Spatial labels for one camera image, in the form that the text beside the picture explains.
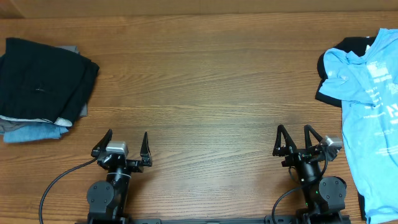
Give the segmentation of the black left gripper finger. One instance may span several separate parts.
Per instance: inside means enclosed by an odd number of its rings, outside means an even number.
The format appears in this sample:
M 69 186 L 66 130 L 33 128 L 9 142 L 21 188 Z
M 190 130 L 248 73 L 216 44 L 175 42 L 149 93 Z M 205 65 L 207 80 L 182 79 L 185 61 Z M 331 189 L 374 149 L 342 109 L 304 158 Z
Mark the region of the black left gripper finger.
M 112 129 L 108 129 L 104 137 L 92 149 L 91 157 L 98 157 L 103 151 L 106 150 L 106 146 L 111 141 L 112 135 L 113 135 Z
M 142 146 L 140 150 L 140 156 L 144 161 L 151 161 L 152 160 L 152 155 L 150 153 L 149 149 L 149 138 L 148 138 L 148 133 L 144 133 L 144 137 L 142 140 Z

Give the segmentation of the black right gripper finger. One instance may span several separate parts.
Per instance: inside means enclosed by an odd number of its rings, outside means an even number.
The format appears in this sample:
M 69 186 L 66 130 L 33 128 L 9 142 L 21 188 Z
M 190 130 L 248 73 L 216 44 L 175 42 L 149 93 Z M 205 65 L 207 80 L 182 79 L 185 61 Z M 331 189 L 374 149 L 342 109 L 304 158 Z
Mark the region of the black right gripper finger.
M 277 127 L 277 136 L 274 144 L 274 149 L 272 152 L 273 156 L 288 156 L 295 153 L 297 147 L 293 142 L 292 138 L 288 134 L 283 124 Z
M 316 145 L 312 145 L 311 137 L 312 135 L 318 143 Z M 305 148 L 306 149 L 315 149 L 319 146 L 321 141 L 323 140 L 323 137 L 318 134 L 309 124 L 304 126 L 304 137 L 305 137 Z

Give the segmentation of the black shorts with mesh lining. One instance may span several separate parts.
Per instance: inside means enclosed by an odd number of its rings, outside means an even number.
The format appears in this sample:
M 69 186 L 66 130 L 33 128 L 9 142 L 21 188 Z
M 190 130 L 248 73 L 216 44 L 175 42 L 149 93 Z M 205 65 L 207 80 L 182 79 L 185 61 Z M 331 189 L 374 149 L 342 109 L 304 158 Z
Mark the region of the black shorts with mesh lining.
M 1 57 L 1 117 L 70 127 L 98 71 L 96 63 L 71 50 L 9 37 Z

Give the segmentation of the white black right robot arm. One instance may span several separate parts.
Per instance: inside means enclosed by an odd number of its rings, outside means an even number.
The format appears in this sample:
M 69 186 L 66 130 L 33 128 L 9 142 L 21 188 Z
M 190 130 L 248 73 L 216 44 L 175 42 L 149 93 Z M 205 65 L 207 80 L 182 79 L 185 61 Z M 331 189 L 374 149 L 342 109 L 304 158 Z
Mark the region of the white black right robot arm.
M 349 216 L 343 216 L 345 209 L 346 182 L 337 176 L 325 176 L 328 164 L 334 161 L 343 147 L 339 137 L 321 136 L 309 124 L 304 126 L 305 147 L 299 149 L 284 125 L 277 127 L 273 156 L 283 157 L 283 167 L 289 169 L 290 178 L 298 187 L 281 195 L 273 205 L 269 223 L 350 223 Z M 276 215 L 278 204 L 293 192 L 301 191 L 305 208 L 294 215 Z

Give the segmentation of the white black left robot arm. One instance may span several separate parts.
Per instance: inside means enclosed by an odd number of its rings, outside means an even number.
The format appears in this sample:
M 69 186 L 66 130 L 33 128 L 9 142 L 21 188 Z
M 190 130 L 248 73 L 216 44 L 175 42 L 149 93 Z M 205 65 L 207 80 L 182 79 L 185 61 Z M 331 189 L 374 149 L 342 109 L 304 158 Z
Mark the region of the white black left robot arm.
M 128 159 L 128 146 L 124 141 L 113 141 L 113 131 L 108 130 L 92 149 L 91 156 L 107 171 L 105 180 L 90 186 L 86 199 L 89 203 L 88 223 L 130 223 L 124 212 L 132 173 L 142 173 L 152 166 L 147 133 L 144 134 L 140 159 Z

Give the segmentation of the folded blue cloth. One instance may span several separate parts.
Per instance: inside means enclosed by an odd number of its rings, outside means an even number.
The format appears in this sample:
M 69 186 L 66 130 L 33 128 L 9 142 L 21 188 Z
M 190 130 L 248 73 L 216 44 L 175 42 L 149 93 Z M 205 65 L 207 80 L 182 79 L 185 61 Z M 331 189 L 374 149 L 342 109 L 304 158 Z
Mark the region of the folded blue cloth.
M 32 123 L 19 129 L 5 132 L 3 141 L 5 143 L 21 143 L 43 139 L 60 139 L 67 132 L 68 129 L 64 126 L 50 123 Z

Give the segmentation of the light blue t-shirt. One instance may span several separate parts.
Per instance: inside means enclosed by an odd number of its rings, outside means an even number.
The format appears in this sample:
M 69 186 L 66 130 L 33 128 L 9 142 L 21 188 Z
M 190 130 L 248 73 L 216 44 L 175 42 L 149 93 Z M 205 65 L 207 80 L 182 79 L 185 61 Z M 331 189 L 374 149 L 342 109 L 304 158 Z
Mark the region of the light blue t-shirt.
M 341 100 L 342 136 L 367 223 L 397 219 L 397 30 L 380 29 L 363 56 L 324 52 L 320 93 Z

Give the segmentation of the folded grey shorts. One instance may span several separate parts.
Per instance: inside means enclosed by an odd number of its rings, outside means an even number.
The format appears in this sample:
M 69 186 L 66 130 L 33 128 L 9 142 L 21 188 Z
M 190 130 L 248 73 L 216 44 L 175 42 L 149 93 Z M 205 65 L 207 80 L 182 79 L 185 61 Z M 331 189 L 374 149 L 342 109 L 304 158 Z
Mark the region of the folded grey shorts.
M 65 46 L 58 46 L 61 49 L 69 50 L 72 52 L 75 52 L 76 54 L 79 54 L 78 47 L 75 45 L 65 45 Z M 78 116 L 78 119 L 81 117 L 85 117 L 88 114 L 88 108 L 87 104 L 85 103 L 80 111 L 80 114 Z M 16 121 L 16 120 L 11 120 L 11 119 L 2 119 L 1 118 L 1 132 L 8 132 L 8 131 L 14 131 L 17 130 L 21 127 L 30 125 L 30 124 L 37 124 L 36 121 Z

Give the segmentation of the black garment under blue shirt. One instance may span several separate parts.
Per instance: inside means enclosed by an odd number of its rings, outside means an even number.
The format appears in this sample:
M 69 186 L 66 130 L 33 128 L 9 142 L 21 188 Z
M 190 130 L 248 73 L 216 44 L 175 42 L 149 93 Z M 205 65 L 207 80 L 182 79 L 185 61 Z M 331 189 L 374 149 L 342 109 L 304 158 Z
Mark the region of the black garment under blue shirt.
M 335 45 L 335 48 L 346 53 L 354 52 L 358 56 L 363 56 L 366 51 L 366 46 L 371 46 L 375 39 L 375 37 L 346 37 L 339 44 Z M 315 93 L 315 99 L 328 105 L 341 108 L 341 100 L 320 93 L 323 82 L 328 78 L 323 59 L 324 54 L 321 54 L 317 62 L 317 72 L 321 80 L 317 92 Z

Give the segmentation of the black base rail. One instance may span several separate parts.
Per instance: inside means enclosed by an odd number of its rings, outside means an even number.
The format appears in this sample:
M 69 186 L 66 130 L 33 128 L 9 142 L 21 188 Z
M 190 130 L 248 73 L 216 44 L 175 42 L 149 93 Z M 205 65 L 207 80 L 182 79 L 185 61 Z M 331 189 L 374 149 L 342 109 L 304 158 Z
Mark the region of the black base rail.
M 349 216 L 342 216 L 341 220 L 329 218 L 326 220 L 315 219 L 314 222 L 304 222 L 294 215 L 276 215 L 276 223 L 278 224 L 294 224 L 294 223 L 329 223 L 329 224 L 350 224 Z M 76 224 L 86 223 L 129 223 L 129 224 L 271 224 L 274 223 L 271 215 L 264 218 L 221 218 L 221 219 L 186 219 L 186 220 L 161 220 L 161 219 L 129 219 L 127 221 L 80 221 Z

